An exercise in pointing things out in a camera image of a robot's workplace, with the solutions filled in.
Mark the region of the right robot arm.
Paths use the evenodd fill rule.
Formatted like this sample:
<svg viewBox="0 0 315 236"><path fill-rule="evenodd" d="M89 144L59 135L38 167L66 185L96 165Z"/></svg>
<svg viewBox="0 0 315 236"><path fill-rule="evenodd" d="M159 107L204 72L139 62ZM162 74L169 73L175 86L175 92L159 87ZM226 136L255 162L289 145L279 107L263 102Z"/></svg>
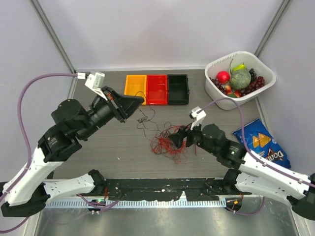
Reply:
<svg viewBox="0 0 315 236"><path fill-rule="evenodd" d="M196 145L228 167L222 182L227 194L236 191L258 194L290 206L301 217L315 219L314 175L294 172L246 150L242 144L226 138L214 124L181 126L168 138L176 148Z"/></svg>

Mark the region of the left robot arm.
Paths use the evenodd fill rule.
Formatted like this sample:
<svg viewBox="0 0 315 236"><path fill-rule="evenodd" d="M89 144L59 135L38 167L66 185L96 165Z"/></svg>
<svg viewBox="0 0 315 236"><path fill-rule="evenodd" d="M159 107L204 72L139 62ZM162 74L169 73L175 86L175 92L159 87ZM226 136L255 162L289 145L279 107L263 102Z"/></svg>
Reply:
<svg viewBox="0 0 315 236"><path fill-rule="evenodd" d="M100 196L106 181L97 170L77 178L44 183L48 175L81 149L80 141L88 138L111 119L125 122L144 102L141 96L118 94L112 88L101 89L105 97L96 96L86 111L76 99L63 101L51 116L55 125L39 139L30 166L21 180L10 189L10 182L2 182L7 193L1 206L4 217L29 217L54 200L77 194Z"/></svg>

